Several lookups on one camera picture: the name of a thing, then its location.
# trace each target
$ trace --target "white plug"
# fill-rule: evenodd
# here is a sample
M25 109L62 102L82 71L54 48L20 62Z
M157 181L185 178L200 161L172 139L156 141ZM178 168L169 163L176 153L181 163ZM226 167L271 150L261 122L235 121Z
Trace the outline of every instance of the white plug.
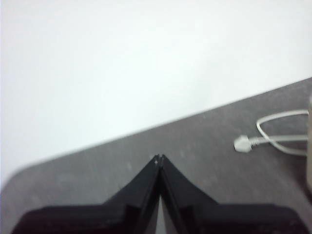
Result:
M234 148L238 152L248 153L252 150L252 144L250 143L248 136L241 135L234 141Z

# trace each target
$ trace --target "white cord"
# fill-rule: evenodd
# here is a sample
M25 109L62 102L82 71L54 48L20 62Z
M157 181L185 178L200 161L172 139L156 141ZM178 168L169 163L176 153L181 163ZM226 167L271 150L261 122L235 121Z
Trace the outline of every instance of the white cord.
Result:
M253 137L248 139L247 136L240 136L234 141L234 147L238 152L249 152L252 149L252 146L256 146L262 143L270 143L275 148L279 149L280 151L291 154L291 155L298 155L298 156L306 156L307 152L304 150L298 150L283 146L278 141L307 141L307 135L284 135L284 136L268 136L263 129L261 128L261 124L273 119L294 116L294 115L308 115L308 110L294 110L294 111L286 111L282 113L273 114L270 116L265 116L257 120L256 126L258 131L263 137Z

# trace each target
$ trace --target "white object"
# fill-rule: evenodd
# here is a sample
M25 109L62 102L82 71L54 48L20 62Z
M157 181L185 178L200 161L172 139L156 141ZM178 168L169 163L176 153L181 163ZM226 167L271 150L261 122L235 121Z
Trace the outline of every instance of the white object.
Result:
M294 116L294 115L308 115L308 110L294 110L294 111L286 111L282 113L277 113L269 116L262 117L257 120L256 126L258 131L263 137L252 137L248 138L247 136L240 136L234 141L234 148L238 152L247 153L252 150L253 146L263 144L263 143L270 143L275 148L279 149L280 151L290 154L290 155L298 155L298 156L306 156L307 152L304 150L293 149L286 146L283 146L279 142L284 141L307 141L307 135L284 135L284 136L269 136L267 135L264 130L261 128L261 124L273 119Z
M311 77L311 18L312 1L2 0L1 185Z
M312 98L310 99L310 114L312 113ZM312 117L309 116L309 139L312 137ZM308 153L307 153L307 185L312 193L312 140L308 140Z

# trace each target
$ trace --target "black object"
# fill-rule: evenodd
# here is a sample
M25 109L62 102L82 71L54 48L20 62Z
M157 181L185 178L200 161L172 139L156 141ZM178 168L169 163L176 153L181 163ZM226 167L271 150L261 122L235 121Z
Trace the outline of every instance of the black object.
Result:
M167 159L155 156L103 205L26 213L13 234L141 234L162 196L179 234L308 234L296 212L275 205L219 205Z

